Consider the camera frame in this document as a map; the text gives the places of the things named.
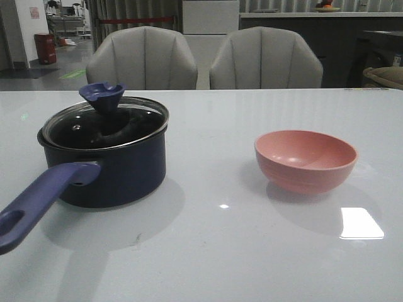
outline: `red trash can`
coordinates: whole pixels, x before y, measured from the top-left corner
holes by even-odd
[[[48,33],[36,33],[35,45],[40,64],[51,64],[56,62],[56,51],[53,35]]]

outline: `saucepan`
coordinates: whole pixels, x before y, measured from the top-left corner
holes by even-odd
[[[108,208],[161,184],[168,110],[123,92],[123,85],[107,82],[84,86],[79,93],[85,102],[58,112],[39,130],[48,169],[0,213],[0,255],[17,247],[58,198]]]

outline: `plate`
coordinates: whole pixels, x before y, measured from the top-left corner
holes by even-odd
[[[338,11],[340,8],[315,8],[316,11],[320,13],[330,13],[332,11]]]

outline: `chair backrest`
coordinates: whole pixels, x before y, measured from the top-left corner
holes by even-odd
[[[197,66],[181,33],[141,26],[108,35],[86,75],[88,83],[108,81],[131,90],[195,89]]]
[[[322,75],[321,62],[298,33],[258,26],[225,37],[210,69],[210,88],[319,88]]]

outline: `handle hole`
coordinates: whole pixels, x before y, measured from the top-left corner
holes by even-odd
[[[14,226],[24,217],[24,211],[15,210],[0,215],[0,236],[10,232]]]

